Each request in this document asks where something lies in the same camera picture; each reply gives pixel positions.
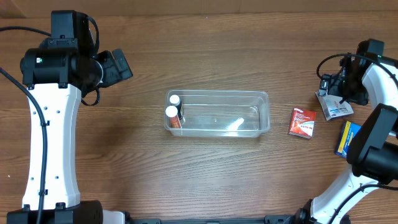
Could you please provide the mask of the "white blue medicine box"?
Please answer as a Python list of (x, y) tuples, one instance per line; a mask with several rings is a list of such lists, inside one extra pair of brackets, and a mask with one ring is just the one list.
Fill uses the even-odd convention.
[(327, 121), (348, 116), (354, 113), (349, 103), (346, 101), (340, 103), (342, 97), (334, 95), (320, 96), (318, 92), (316, 92), (315, 95), (320, 102), (323, 114)]

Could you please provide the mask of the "blue yellow VapoDrops box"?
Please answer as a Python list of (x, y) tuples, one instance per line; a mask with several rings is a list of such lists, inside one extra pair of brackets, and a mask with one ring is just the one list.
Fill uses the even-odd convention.
[(349, 144), (360, 129), (361, 126), (356, 123), (352, 123), (350, 121), (345, 121), (343, 123), (340, 136), (338, 138), (338, 142), (334, 151), (337, 156), (346, 158)]

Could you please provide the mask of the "red medicine box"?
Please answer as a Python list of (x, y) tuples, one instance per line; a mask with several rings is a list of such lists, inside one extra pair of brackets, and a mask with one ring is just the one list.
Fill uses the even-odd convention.
[(316, 112), (294, 108), (292, 110), (289, 134), (310, 139), (315, 127)]

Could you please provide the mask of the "black tube white cap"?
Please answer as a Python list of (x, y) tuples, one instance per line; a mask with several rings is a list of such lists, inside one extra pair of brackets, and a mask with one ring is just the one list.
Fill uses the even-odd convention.
[(178, 118), (179, 120), (183, 119), (183, 104), (182, 100), (178, 95), (172, 95), (169, 98), (169, 102), (172, 106), (175, 106), (178, 110)]

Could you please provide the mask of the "orange Redoxon tube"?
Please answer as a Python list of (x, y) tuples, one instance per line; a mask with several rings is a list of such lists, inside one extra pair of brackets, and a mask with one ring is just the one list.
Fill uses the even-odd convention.
[(168, 106), (165, 109), (165, 114), (169, 118), (172, 128), (181, 128), (180, 119), (178, 117), (178, 109), (176, 106)]

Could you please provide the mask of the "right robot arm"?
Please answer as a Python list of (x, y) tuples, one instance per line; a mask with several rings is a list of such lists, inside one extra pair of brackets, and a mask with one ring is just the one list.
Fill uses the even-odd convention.
[(319, 96), (372, 105), (372, 113), (353, 136), (345, 171), (319, 196), (310, 199), (284, 223), (350, 223), (348, 212), (367, 194), (392, 190), (397, 179), (397, 60), (383, 55), (384, 42), (368, 39), (356, 53), (340, 54), (340, 71), (319, 75)]

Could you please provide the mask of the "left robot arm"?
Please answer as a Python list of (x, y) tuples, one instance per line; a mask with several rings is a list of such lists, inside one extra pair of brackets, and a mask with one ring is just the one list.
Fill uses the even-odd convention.
[(8, 223), (131, 223), (128, 212), (105, 210), (80, 198), (75, 170), (76, 119), (85, 96), (132, 77), (121, 49), (99, 50), (95, 20), (53, 11), (51, 31), (20, 62), (17, 87), (30, 108), (30, 165), (19, 210)]

